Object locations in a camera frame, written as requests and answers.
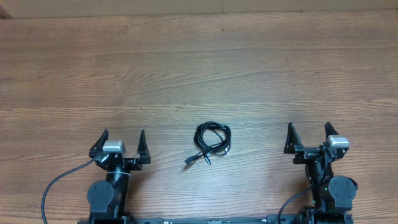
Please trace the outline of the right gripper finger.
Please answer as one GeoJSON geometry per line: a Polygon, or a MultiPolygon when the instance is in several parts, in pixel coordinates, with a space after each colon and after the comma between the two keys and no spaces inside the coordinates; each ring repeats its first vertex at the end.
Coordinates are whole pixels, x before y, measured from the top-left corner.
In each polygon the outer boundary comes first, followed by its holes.
{"type": "Polygon", "coordinates": [[[338,132],[332,126],[330,122],[325,123],[325,138],[327,139],[331,135],[338,135],[338,132]]]}
{"type": "Polygon", "coordinates": [[[303,148],[293,122],[288,124],[287,139],[284,146],[284,154],[295,154],[298,149],[303,148]]]}

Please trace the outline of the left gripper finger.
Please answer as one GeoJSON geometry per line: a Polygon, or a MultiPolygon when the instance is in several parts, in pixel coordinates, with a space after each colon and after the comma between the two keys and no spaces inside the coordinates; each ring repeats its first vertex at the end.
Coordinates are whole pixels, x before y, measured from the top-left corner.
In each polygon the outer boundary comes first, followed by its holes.
{"type": "Polygon", "coordinates": [[[103,145],[109,139],[109,131],[105,129],[101,135],[101,137],[93,144],[93,146],[89,150],[89,157],[95,158],[97,153],[102,151],[103,145]]]}
{"type": "Polygon", "coordinates": [[[139,144],[137,146],[137,153],[139,154],[139,160],[141,164],[151,163],[151,156],[146,143],[145,131],[143,129],[141,130],[139,144]]]}

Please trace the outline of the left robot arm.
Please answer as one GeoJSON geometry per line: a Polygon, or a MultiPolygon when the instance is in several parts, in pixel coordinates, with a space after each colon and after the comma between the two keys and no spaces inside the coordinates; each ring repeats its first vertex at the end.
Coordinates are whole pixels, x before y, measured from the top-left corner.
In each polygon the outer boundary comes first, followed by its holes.
{"type": "Polygon", "coordinates": [[[151,163],[146,144],[146,135],[141,131],[137,146],[137,158],[125,156],[126,148],[122,140],[110,140],[106,129],[89,150],[89,157],[106,171],[104,180],[94,182],[87,192],[90,214],[78,224],[89,223],[137,223],[132,213],[126,211],[127,195],[131,172],[142,170],[144,164],[151,163]]]}

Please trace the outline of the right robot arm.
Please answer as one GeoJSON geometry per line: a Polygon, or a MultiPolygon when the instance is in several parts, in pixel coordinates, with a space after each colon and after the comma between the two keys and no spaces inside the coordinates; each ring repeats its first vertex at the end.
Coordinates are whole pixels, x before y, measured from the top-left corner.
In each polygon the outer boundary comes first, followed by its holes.
{"type": "Polygon", "coordinates": [[[342,159],[349,149],[348,138],[338,134],[331,123],[325,124],[325,140],[317,147],[305,147],[292,122],[288,124],[285,154],[293,154],[294,164],[305,166],[309,188],[291,196],[277,214],[278,223],[353,223],[352,210],[358,184],[349,177],[335,175],[332,162],[342,159]],[[312,194],[313,205],[294,217],[283,217],[284,208],[296,198],[312,194]]]}

